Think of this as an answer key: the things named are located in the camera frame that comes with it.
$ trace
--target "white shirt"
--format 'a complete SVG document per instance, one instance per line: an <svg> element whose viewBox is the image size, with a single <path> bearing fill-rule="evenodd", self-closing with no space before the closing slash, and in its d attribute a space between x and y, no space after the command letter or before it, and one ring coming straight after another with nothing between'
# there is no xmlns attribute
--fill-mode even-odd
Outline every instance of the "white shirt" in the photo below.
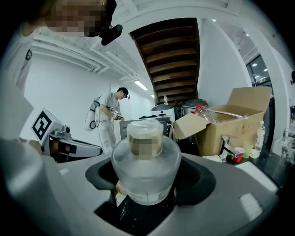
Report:
<svg viewBox="0 0 295 236"><path fill-rule="evenodd" d="M99 103L104 105L105 107L108 107L108 108L114 107L115 110L117 110L119 113L121 113L119 101L115 99L114 93L108 93L108 94L102 95L101 98L99 99ZM100 112L99 120L100 121L107 121L107 120L111 120L111 119L104 112Z"/></svg>
<svg viewBox="0 0 295 236"><path fill-rule="evenodd" d="M1 62L1 70L4 71L7 79L12 80L13 84L24 94L25 83L32 63L33 33L24 37L21 26L17 28L6 48Z"/></svg>

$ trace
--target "plastic bottle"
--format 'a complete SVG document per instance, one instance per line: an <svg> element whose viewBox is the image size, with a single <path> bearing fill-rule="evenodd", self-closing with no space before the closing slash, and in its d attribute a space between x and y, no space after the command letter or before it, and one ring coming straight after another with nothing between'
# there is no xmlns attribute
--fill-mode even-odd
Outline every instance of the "plastic bottle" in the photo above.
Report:
<svg viewBox="0 0 295 236"><path fill-rule="evenodd" d="M265 132L266 132L266 130L263 125L263 121L260 121L260 128L257 131L257 141L256 141L255 148L254 148L258 152L260 152L262 150Z"/></svg>
<svg viewBox="0 0 295 236"><path fill-rule="evenodd" d="M194 114L205 118L207 121L210 121L212 124L219 123L218 117L213 110L203 108L202 105L197 105Z"/></svg>

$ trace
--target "box flap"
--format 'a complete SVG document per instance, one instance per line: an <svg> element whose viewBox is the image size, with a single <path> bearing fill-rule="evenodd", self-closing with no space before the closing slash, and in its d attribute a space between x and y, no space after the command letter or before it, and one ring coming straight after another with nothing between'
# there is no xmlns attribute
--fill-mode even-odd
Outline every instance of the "box flap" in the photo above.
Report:
<svg viewBox="0 0 295 236"><path fill-rule="evenodd" d="M266 112L271 98L269 87L234 88L227 104Z"/></svg>
<svg viewBox="0 0 295 236"><path fill-rule="evenodd" d="M195 114L189 113L174 122L174 134L177 139L185 139L190 137L210 124L206 119Z"/></svg>

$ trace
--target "red cup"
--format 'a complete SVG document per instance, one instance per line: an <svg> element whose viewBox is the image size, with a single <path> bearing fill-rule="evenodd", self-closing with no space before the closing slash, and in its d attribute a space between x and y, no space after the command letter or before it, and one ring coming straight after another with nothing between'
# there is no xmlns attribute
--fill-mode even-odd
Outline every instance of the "red cup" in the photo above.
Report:
<svg viewBox="0 0 295 236"><path fill-rule="evenodd" d="M237 157L234 157L234 163L240 163L241 160L242 160L242 157L245 153L245 149L244 148L241 148L241 147L236 147L235 148L236 151L238 151L240 154L237 156Z"/></svg>

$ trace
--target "ceiling light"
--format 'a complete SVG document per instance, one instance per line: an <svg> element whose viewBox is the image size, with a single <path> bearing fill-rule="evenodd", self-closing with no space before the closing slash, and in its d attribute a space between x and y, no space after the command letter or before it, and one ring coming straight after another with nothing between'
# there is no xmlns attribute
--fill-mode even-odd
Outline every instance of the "ceiling light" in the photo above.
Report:
<svg viewBox="0 0 295 236"><path fill-rule="evenodd" d="M144 91L147 91L147 87L144 86L139 80L135 80L134 83L136 83L139 87L141 87Z"/></svg>

